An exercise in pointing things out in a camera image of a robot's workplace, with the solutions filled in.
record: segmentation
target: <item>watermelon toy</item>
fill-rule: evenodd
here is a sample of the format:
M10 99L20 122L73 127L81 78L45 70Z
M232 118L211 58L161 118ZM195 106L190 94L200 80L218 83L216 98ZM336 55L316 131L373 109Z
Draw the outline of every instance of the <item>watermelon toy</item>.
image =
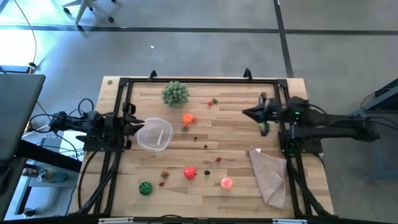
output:
M139 185L139 193L143 196L150 195L150 193L152 193L152 184L150 184L148 181L142 182Z

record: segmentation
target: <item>concrete floor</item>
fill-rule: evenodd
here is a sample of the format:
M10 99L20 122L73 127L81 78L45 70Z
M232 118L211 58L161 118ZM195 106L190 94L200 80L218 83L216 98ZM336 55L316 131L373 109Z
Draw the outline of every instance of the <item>concrete floor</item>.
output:
M43 0L46 3L41 6L27 0L18 2L22 8L47 12L28 11L32 25L73 24L59 10L63 1ZM272 0L119 0L115 6L105 0L98 2L111 11L117 24L109 24L89 11L82 24L277 28ZM286 29L398 29L395 0L280 0L280 6ZM75 15L77 8L70 10ZM0 24L25 24L18 13L10 1L0 13ZM105 75L148 76L156 70L158 75L240 77L249 67L255 77L286 77L278 34L35 34L35 62L40 64L36 73L47 76L39 102L49 113L74 110L86 97L95 102ZM25 65L31 61L34 44L29 30L0 29L0 36L6 39L0 43L2 64ZM367 94L397 78L398 39L393 35L287 35L287 44L294 76L305 79L311 102L329 113L354 111ZM32 135L28 140L38 142L41 137ZM398 178L363 181L363 176L374 170L371 145L350 139L328 139L322 143L335 213L345 218L397 222L398 193L394 189ZM387 156L390 166L396 161L394 158L398 159L397 153Z

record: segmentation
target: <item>towel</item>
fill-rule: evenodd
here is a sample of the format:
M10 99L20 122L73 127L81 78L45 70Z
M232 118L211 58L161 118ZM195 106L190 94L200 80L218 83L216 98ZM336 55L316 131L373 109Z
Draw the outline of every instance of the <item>towel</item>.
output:
M264 203L283 209L286 198L286 160L261 153L252 146L249 154Z

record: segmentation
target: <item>red apple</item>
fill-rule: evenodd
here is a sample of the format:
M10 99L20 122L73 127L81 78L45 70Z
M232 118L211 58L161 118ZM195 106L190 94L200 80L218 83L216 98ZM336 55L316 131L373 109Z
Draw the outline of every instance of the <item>red apple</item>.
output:
M184 175L188 180L193 180L195 178L196 173L197 170L194 167L187 167L184 169Z

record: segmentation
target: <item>wood grain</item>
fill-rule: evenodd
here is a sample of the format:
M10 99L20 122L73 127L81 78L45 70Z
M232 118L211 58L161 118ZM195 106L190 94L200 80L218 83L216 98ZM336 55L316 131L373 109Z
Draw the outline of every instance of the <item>wood grain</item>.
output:
M106 113L113 110L120 77L104 77L96 110ZM303 79L288 79L291 96L307 98ZM264 204L258 189L251 161L249 146L261 148L272 156L282 157L277 137L278 127L271 124L271 132L261 137L257 124L241 113L241 110L257 105L258 96L266 92L274 97L272 85L267 84L220 84L188 83L190 98L182 109L169 109L163 105L160 92L164 83L135 83L131 102L137 106L139 119L157 117L166 119L174 129L170 146L158 153L147 152L131 138L133 147L123 153L112 216L158 217L176 214L184 217L236 217L236 218L291 218L294 216L289 183L285 209ZM218 105L207 102L217 98ZM191 113L198 118L190 125L188 133L182 132L182 115ZM82 183L82 201L85 201L98 185L104 153L99 152L90 162ZM221 162L211 163L222 157ZM325 171L319 158L303 155L308 187L326 210L333 207L326 181ZM195 180L183 176L186 166L195 166ZM170 177L163 187L160 173L169 170ZM231 190L223 190L220 182L224 177L234 181ZM150 196L139 194L138 185L149 181L154 186ZM298 191L303 210L302 194ZM102 209L106 203L103 197ZM72 208L77 210L77 199Z

